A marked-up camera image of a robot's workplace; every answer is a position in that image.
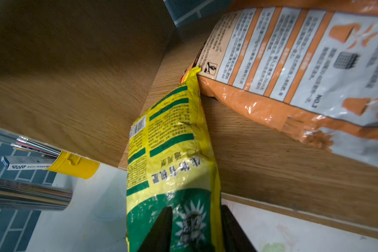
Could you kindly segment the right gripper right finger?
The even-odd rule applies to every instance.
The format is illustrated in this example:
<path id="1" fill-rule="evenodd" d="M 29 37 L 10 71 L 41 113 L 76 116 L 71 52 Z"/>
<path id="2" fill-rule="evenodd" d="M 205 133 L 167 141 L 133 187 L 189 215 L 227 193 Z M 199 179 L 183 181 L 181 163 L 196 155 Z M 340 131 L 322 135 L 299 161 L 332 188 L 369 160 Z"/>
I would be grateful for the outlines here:
<path id="1" fill-rule="evenodd" d="M 257 252 L 227 205 L 221 206 L 222 229 L 226 252 Z"/>

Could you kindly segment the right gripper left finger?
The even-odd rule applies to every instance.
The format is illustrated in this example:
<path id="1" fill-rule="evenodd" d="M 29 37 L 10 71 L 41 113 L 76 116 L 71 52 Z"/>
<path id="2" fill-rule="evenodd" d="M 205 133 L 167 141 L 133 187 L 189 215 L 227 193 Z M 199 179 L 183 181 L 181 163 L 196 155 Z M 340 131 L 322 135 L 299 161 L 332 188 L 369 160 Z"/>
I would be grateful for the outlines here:
<path id="1" fill-rule="evenodd" d="M 170 252 L 173 211 L 164 207 L 141 244 L 138 252 Z"/>

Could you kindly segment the yellow green fertilizer bag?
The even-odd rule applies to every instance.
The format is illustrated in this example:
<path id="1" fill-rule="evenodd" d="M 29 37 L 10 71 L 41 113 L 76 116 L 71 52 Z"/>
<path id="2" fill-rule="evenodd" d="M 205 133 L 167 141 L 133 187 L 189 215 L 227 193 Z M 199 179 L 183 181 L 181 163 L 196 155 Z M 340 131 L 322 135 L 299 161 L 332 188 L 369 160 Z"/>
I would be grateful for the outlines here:
<path id="1" fill-rule="evenodd" d="M 137 252 L 164 207 L 173 211 L 170 252 L 224 251 L 221 185 L 197 74 L 131 127 L 127 166 L 127 245 Z"/>

